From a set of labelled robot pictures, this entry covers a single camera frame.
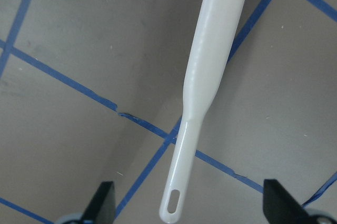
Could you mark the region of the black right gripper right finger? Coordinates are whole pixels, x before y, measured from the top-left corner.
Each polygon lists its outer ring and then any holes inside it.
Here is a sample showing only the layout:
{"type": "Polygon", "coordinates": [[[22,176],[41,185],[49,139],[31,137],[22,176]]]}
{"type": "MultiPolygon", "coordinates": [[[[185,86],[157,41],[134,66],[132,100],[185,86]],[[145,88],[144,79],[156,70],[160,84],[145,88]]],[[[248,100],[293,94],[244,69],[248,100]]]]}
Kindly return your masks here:
{"type": "Polygon", "coordinates": [[[301,223],[308,213],[276,179],[263,183],[263,213],[268,223],[301,223]]]}

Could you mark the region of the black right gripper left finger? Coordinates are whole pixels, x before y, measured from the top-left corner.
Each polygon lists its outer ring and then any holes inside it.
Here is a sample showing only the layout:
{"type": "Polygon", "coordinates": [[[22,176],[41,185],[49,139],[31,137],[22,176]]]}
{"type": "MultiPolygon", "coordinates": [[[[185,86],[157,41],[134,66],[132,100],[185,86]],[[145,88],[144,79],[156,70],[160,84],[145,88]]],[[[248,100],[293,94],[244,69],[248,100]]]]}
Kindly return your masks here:
{"type": "Polygon", "coordinates": [[[113,181],[104,181],[98,187],[81,216],[81,223],[114,222],[116,214],[115,187],[113,181]]]}

